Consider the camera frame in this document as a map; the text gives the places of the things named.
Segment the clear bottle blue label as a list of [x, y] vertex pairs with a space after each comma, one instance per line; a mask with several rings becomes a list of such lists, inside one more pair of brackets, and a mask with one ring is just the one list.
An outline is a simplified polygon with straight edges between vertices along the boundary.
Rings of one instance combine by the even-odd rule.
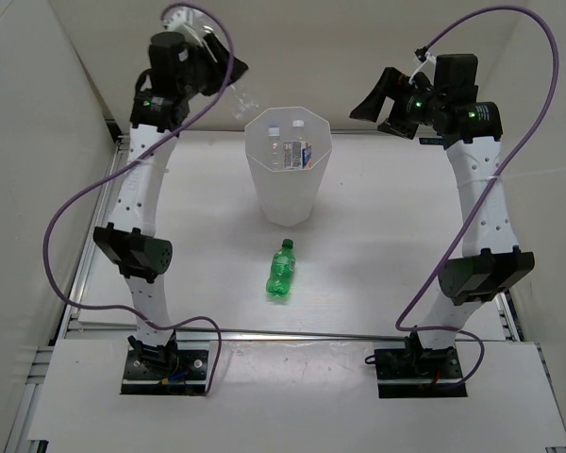
[[[230, 58], [230, 49], [227, 46], [224, 32], [205, 13], [196, 9], [191, 12], [191, 28], [198, 35], [200, 42], [208, 49], [224, 75]], [[229, 104], [231, 113], [237, 120], [249, 118], [258, 109], [257, 98], [244, 82], [244, 77], [248, 73], [248, 64], [239, 58], [234, 58], [232, 73], [223, 100]]]

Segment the clear bottle white barcode label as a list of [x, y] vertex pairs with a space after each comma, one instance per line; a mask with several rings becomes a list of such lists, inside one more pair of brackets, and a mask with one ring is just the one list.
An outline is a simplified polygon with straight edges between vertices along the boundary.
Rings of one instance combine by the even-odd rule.
[[284, 142], [283, 169], [307, 170], [312, 166], [312, 145], [306, 140], [303, 120], [292, 122], [292, 139]]

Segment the clear unlabelled plastic bottle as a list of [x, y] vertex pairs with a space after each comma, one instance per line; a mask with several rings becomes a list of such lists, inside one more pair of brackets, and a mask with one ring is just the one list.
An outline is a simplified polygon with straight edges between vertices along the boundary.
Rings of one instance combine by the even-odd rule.
[[271, 170], [279, 171], [283, 168], [283, 142], [281, 141], [280, 128], [270, 126], [268, 129], [268, 151], [267, 163]]

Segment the green plastic soda bottle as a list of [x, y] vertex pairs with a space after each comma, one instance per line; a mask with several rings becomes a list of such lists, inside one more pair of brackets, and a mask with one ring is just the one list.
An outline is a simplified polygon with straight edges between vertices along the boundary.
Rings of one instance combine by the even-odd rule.
[[289, 295], [296, 265], [293, 247], [293, 240], [284, 239], [281, 247], [273, 255], [265, 286], [269, 296], [286, 298]]

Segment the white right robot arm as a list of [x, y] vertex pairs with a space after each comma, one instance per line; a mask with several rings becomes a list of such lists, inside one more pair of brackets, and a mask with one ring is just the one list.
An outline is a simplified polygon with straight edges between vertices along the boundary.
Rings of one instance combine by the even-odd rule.
[[435, 75], [405, 75], [388, 67], [381, 92], [393, 102], [382, 132], [414, 137], [431, 127], [455, 175], [463, 226], [461, 255], [436, 272], [440, 293], [430, 312], [406, 339], [405, 366], [415, 377], [431, 374], [454, 348], [469, 318], [534, 268], [509, 221], [505, 191], [498, 178], [503, 134], [499, 109], [477, 98], [477, 58], [442, 55]]

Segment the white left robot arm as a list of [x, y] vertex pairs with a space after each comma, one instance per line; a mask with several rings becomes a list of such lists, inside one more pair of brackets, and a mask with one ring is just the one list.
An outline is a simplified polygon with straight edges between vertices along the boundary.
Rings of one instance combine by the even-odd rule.
[[175, 332], [166, 306], [164, 274], [171, 260], [170, 242], [156, 236], [158, 197], [167, 162], [175, 148], [169, 140], [151, 147], [187, 118], [197, 95], [212, 96], [248, 69], [231, 58], [214, 33], [192, 42], [180, 32], [154, 35], [150, 67], [138, 78], [130, 116], [131, 148], [117, 202], [93, 240], [114, 263], [130, 291], [137, 312], [137, 332], [129, 337], [134, 361], [158, 378], [180, 371]]

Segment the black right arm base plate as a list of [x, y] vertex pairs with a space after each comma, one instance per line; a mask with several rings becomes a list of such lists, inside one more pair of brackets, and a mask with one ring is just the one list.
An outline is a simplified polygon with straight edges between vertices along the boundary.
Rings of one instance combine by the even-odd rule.
[[400, 348], [376, 347], [364, 362], [373, 365], [380, 399], [467, 397], [457, 350], [425, 350], [406, 337]]

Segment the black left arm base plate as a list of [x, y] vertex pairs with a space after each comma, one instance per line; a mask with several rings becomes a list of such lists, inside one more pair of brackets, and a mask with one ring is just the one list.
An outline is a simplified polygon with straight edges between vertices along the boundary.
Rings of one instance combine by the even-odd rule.
[[171, 338], [149, 346], [129, 336], [120, 394], [203, 396], [208, 389], [206, 348], [180, 349]]

